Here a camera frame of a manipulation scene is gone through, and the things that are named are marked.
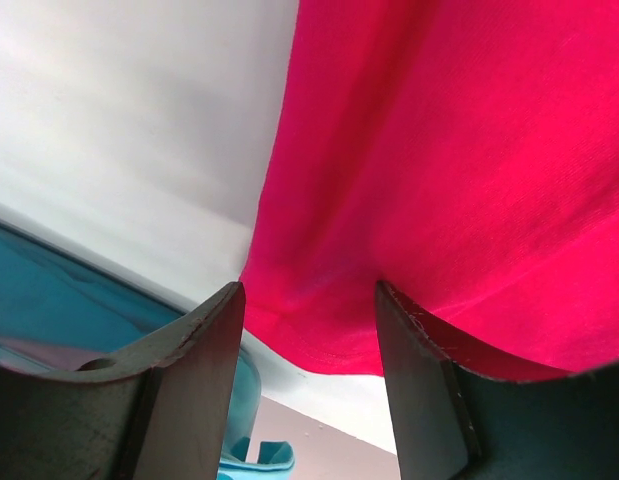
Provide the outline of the grey plastic bin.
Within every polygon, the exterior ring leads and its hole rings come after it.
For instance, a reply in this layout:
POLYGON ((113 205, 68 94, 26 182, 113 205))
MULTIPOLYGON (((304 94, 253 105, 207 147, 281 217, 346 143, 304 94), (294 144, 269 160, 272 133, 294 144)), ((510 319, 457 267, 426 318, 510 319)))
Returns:
POLYGON ((0 223, 0 366, 75 371, 184 316, 0 223))

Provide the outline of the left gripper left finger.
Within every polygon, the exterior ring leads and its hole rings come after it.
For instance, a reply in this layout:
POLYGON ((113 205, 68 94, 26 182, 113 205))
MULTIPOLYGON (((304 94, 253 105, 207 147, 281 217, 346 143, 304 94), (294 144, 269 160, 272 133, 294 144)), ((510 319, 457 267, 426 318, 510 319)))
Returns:
POLYGON ((0 366, 0 479, 213 479, 245 309, 239 282, 75 371, 0 366))

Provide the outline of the cyan t shirt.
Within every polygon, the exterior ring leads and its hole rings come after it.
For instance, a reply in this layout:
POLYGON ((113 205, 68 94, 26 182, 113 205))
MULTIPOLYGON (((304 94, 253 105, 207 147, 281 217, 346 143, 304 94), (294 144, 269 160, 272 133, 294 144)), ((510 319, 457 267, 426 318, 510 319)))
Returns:
POLYGON ((292 446, 285 441, 263 441, 255 462, 247 461, 249 438, 242 438, 230 449, 223 448, 217 480, 288 480, 295 467, 292 446))

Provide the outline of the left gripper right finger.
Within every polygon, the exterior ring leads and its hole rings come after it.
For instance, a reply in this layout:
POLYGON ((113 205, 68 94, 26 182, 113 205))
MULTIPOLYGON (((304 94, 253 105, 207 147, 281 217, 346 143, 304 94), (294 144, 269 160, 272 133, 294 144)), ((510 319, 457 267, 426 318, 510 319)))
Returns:
POLYGON ((619 479, 619 361, 582 373, 495 348, 375 290, 405 479, 619 479))

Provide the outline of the red t shirt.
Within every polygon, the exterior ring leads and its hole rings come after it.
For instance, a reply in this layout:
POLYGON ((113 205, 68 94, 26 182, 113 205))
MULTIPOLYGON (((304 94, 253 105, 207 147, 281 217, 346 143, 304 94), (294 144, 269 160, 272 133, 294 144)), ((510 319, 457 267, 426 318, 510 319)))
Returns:
POLYGON ((303 1, 247 330, 380 374, 374 287, 567 371, 619 359, 619 1, 303 1))

